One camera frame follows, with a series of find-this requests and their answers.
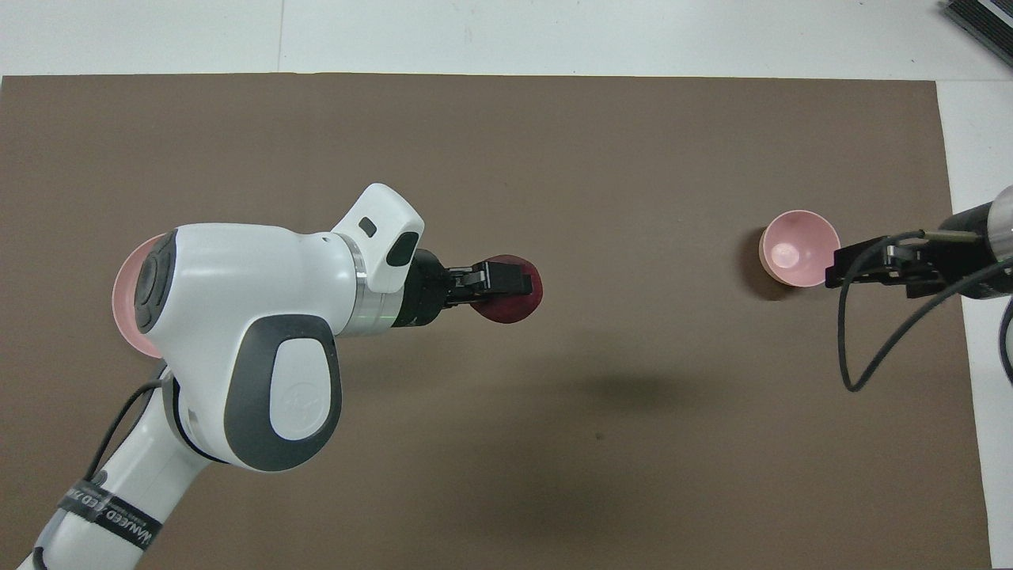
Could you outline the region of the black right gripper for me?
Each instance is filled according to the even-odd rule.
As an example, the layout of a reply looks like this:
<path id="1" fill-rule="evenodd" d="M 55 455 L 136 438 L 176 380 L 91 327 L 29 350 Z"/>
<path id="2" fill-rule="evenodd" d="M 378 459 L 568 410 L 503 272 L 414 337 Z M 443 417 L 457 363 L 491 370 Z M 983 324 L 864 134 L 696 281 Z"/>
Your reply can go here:
<path id="1" fill-rule="evenodd" d="M 992 202 L 978 205 L 947 218 L 939 231 L 973 232 L 977 240 L 942 241 L 927 231 L 919 245 L 909 245 L 914 252 L 912 263 L 905 264 L 902 286 L 907 299 L 930 297 L 997 263 L 988 241 L 988 221 Z M 838 289 L 855 270 L 852 283 L 900 284 L 897 267 L 886 255 L 890 237 L 876 237 L 833 250 L 825 268 L 825 288 Z"/>

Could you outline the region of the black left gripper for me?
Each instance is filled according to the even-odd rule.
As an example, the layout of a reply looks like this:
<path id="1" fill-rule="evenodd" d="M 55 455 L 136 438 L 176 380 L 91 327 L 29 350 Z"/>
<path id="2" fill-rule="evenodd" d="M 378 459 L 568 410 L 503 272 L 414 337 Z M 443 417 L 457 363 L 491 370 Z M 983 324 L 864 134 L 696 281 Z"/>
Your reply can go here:
<path id="1" fill-rule="evenodd" d="M 399 313 L 392 328 L 424 327 L 450 306 L 498 302 L 533 293 L 531 275 L 520 264 L 480 262 L 448 268 L 426 249 L 417 249 L 402 290 Z"/>

